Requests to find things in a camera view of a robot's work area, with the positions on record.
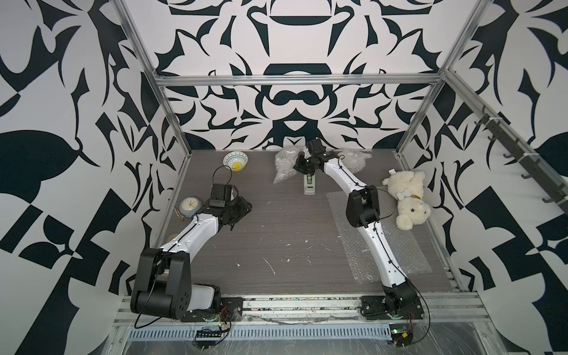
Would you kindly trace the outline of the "bubble wrap sheet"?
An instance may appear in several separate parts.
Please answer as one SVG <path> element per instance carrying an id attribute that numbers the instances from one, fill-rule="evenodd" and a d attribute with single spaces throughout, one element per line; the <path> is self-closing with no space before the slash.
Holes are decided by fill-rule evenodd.
<path id="1" fill-rule="evenodd" d="M 326 197 L 354 279 L 361 284 L 380 282 L 380 272 L 370 248 L 346 218 L 347 195 L 339 191 L 329 192 Z M 397 211 L 393 197 L 386 191 L 381 191 L 379 198 L 383 232 L 399 267 L 408 276 L 430 274 L 432 268 L 412 232 L 396 227 Z"/>
<path id="2" fill-rule="evenodd" d="M 372 155 L 367 152 L 350 149 L 339 151 L 337 155 L 341 164 L 353 174 L 362 171 L 366 167 L 366 161 L 372 158 Z"/>
<path id="3" fill-rule="evenodd" d="M 274 184 L 288 180 L 294 177 L 298 171 L 294 168 L 299 154 L 303 150 L 297 147 L 288 147 L 282 149 L 275 155 L 276 175 Z"/>

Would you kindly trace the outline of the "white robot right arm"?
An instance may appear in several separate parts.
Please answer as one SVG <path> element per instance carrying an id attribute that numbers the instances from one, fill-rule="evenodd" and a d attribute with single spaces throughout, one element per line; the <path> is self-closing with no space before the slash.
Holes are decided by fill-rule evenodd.
<path id="1" fill-rule="evenodd" d="M 320 139 L 309 141 L 307 150 L 309 157 L 300 152 L 294 169 L 303 175 L 313 175 L 321 170 L 346 193 L 346 218 L 368 244 L 380 272 L 385 295 L 363 301 L 361 314 L 370 320 L 382 316 L 400 320 L 407 318 L 411 308 L 417 306 L 418 311 L 413 315 L 421 315 L 422 307 L 417 290 L 400 268 L 383 232 L 379 190 L 350 172 L 339 155 L 328 151 Z"/>

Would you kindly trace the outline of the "yellow patterned bowl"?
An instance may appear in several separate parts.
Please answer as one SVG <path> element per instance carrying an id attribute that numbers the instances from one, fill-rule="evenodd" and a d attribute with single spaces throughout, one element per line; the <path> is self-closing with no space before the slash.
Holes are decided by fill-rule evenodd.
<path id="1" fill-rule="evenodd" d="M 229 152 L 223 158 L 223 165 L 229 167 L 233 172 L 239 172 L 248 164 L 248 158 L 245 152 Z"/>

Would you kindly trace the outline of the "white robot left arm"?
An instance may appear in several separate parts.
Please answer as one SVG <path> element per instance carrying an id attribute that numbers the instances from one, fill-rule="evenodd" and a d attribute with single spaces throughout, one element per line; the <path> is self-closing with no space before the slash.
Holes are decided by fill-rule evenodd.
<path id="1" fill-rule="evenodd" d="M 130 310 L 174 320 L 187 313 L 219 314 L 220 289 L 192 282 L 192 261 L 224 227 L 234 228 L 252 210 L 236 186 L 214 183 L 209 199 L 170 242 L 142 251 Z"/>

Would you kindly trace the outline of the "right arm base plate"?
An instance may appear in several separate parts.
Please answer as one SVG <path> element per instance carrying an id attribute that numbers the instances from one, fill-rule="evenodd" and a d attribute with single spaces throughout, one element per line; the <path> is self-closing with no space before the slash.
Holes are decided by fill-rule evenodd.
<path id="1" fill-rule="evenodd" d="M 362 296 L 359 313 L 367 320 L 422 319 L 424 308 L 417 296 Z"/>

